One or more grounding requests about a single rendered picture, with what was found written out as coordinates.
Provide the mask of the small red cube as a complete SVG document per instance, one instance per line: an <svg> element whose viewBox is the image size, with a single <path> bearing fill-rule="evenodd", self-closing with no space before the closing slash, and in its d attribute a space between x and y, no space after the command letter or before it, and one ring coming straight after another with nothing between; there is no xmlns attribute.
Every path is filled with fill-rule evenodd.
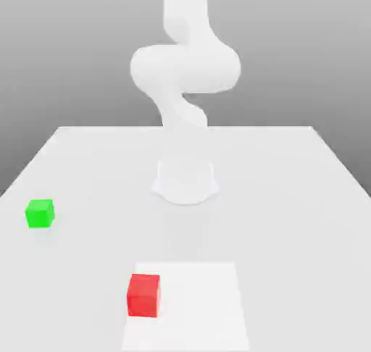
<svg viewBox="0 0 371 352"><path fill-rule="evenodd" d="M160 276L133 273L127 295L129 317L157 318L160 300Z"/></svg>

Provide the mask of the small green cube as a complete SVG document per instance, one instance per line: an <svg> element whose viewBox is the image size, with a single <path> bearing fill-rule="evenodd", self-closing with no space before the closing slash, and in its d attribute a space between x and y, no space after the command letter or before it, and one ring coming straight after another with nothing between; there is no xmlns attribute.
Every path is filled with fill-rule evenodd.
<svg viewBox="0 0 371 352"><path fill-rule="evenodd" d="M52 199L32 199L25 209L25 217L29 228L51 227L55 218Z"/></svg>

